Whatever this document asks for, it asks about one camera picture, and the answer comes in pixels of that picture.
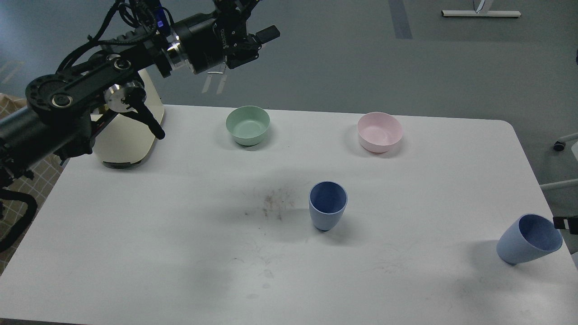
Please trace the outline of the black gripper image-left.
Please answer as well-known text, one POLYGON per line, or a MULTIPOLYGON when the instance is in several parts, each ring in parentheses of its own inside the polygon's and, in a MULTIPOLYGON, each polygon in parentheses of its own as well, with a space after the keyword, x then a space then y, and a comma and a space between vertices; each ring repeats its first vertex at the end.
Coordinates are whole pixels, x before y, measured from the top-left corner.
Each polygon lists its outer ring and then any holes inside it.
POLYGON ((276 25, 255 34, 247 21, 260 0, 213 0, 213 13, 198 13, 172 25, 169 64, 200 74, 220 64, 235 69, 259 57, 262 46, 280 37, 276 25))

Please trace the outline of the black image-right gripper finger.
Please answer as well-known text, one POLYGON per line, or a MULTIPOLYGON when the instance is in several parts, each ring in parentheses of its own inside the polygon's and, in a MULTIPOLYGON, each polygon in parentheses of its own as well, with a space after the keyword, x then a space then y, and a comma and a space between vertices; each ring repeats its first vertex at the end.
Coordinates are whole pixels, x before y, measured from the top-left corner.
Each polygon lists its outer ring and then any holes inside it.
POLYGON ((553 225, 557 230, 568 230, 570 234, 578 234, 578 217, 553 217, 553 225))

